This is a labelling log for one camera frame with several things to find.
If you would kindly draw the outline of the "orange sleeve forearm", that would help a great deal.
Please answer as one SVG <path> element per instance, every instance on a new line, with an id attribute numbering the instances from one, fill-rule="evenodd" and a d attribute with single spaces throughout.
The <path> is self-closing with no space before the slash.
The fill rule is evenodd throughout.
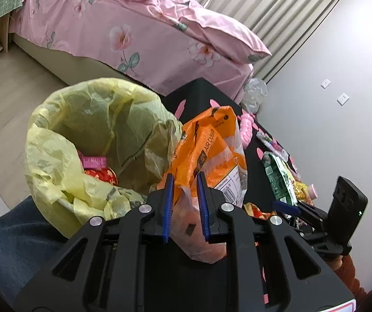
<path id="1" fill-rule="evenodd" d="M 364 300 L 367 297 L 367 293 L 359 280 L 356 278 L 356 270 L 354 267 L 351 256 L 343 256 L 341 259 L 342 265 L 335 271 L 341 281 L 348 287 L 353 294 L 356 302 Z"/>

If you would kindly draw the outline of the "right hand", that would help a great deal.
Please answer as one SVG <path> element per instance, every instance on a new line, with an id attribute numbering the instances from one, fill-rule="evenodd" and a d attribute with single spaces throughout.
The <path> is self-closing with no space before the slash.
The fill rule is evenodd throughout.
<path id="1" fill-rule="evenodd" d="M 342 264 L 343 264 L 343 256 L 337 256 L 335 259 L 327 262 L 327 265 L 329 265 L 329 267 L 334 272 L 339 270 L 342 267 Z"/>

